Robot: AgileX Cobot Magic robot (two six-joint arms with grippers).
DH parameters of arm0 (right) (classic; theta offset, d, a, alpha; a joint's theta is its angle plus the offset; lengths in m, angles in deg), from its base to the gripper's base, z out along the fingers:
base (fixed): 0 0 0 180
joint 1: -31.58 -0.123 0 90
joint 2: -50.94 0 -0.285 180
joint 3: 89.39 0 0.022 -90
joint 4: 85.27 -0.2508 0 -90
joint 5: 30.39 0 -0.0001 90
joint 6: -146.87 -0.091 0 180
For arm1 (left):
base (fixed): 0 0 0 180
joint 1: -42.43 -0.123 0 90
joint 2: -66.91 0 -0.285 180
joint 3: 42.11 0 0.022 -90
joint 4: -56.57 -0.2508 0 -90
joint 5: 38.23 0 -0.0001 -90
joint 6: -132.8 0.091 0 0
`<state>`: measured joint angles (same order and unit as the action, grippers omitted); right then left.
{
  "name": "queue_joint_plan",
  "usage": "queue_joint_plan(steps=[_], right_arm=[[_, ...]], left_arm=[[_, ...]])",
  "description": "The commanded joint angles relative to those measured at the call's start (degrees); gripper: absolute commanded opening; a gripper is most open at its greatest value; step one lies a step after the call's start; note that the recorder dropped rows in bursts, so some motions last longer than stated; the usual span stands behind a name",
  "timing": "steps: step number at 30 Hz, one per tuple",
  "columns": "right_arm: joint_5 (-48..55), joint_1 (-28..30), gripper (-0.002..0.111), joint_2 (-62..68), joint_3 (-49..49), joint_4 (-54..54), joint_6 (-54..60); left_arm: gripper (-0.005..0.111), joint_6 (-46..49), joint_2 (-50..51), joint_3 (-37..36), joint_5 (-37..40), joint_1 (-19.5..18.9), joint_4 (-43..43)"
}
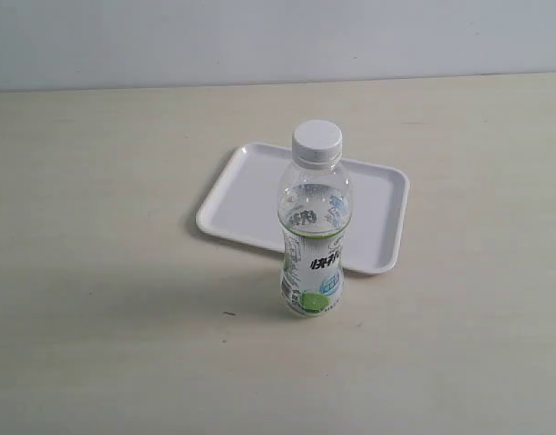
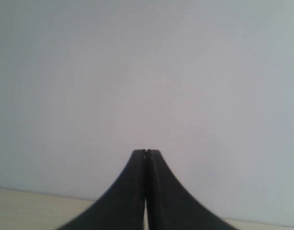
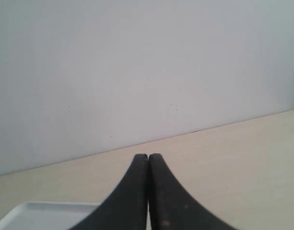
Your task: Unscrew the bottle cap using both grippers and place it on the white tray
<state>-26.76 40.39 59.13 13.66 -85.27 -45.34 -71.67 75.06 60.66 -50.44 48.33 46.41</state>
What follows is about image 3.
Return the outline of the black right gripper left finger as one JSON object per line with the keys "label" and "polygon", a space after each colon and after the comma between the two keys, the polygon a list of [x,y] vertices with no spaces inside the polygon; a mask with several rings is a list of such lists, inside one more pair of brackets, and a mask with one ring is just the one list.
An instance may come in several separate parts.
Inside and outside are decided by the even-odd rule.
{"label": "black right gripper left finger", "polygon": [[136,154],[111,194],[72,230],[145,230],[148,156]]}

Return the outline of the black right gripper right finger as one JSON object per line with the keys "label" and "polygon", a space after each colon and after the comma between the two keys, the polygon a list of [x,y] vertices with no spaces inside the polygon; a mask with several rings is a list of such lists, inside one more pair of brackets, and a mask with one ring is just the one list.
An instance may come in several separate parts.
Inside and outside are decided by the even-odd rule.
{"label": "black right gripper right finger", "polygon": [[233,230],[197,202],[161,154],[149,156],[149,213],[153,230]]}

